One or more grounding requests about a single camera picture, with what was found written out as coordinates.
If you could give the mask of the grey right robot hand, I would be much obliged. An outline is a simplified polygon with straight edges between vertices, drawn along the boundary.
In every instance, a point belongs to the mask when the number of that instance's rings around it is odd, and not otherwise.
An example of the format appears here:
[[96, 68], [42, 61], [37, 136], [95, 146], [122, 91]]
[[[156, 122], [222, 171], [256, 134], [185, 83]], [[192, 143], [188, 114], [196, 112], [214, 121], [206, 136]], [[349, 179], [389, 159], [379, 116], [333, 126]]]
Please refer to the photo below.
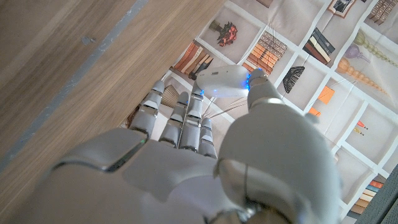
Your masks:
[[338, 223], [340, 177], [313, 115], [261, 69], [201, 72], [151, 139], [155, 82], [128, 128], [57, 161], [10, 223]]

